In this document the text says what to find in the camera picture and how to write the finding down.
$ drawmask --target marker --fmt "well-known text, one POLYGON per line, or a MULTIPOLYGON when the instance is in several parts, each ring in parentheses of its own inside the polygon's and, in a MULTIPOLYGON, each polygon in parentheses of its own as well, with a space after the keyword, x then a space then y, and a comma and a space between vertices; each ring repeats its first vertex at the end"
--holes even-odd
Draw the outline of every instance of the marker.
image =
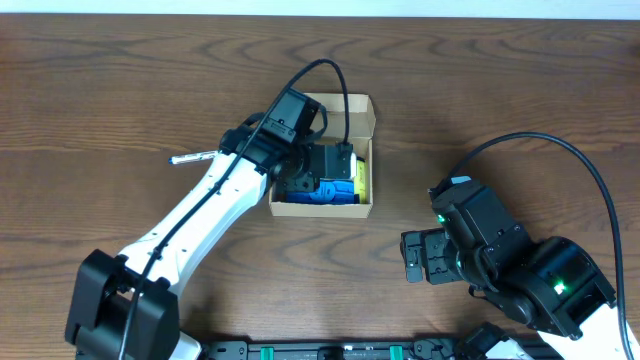
POLYGON ((217 154, 218 154, 218 150, 207 151, 203 153, 173 156, 169 159, 169 164, 178 165, 178 164, 184 164, 188 162, 211 160, 214 157, 216 157, 217 154))

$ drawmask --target wooden table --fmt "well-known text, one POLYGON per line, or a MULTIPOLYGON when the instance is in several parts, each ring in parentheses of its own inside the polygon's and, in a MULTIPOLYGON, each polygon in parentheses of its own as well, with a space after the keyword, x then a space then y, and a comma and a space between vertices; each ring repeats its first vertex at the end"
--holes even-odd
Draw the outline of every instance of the wooden table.
MULTIPOLYGON (((427 188, 474 146, 550 132, 598 166, 616 201, 628 320, 640 331, 640 23, 207 16, 0 16, 2 358, 72 357, 75 273, 155 225, 215 149, 299 68, 330 57, 369 94, 369 219, 274 218, 266 200, 224 235, 181 301, 183 329, 254 340, 527 329, 455 283, 408 284, 400 233, 436 227, 427 188)), ((298 85, 338 92, 330 68, 298 85)), ((614 282, 604 202, 559 147, 523 140, 473 161, 535 238, 575 240, 614 282)))

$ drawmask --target white backdrop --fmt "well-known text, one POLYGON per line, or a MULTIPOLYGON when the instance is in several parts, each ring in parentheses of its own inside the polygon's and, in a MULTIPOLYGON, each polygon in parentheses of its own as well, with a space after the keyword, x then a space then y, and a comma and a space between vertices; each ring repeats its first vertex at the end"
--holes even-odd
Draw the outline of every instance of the white backdrop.
POLYGON ((640 0, 0 0, 0 12, 640 19, 640 0))

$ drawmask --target green led indicator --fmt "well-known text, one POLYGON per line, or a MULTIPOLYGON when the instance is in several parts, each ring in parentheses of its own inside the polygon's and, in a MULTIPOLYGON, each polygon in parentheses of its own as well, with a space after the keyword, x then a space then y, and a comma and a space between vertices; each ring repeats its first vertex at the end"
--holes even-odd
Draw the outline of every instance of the green led indicator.
POLYGON ((566 289, 563 283, 557 283, 556 286, 553 287, 553 290, 555 290, 558 295, 562 294, 566 289))

